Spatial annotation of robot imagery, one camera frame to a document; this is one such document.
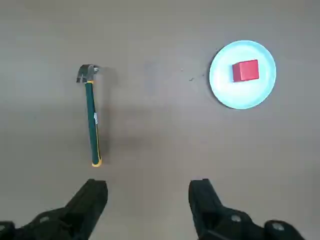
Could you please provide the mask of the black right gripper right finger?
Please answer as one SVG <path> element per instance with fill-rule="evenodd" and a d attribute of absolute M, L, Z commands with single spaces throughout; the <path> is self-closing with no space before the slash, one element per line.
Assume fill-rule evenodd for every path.
<path fill-rule="evenodd" d="M 207 178 L 189 183 L 188 201 L 199 240 L 304 239 L 285 221 L 268 220 L 259 226 L 247 213 L 224 206 Z"/>

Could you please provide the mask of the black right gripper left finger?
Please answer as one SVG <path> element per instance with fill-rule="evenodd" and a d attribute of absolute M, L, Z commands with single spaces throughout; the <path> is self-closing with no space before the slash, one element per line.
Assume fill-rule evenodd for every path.
<path fill-rule="evenodd" d="M 104 180 L 88 179 L 61 208 L 38 214 L 17 228 L 12 221 L 0 222 L 2 240 L 88 240 L 108 202 Z"/>

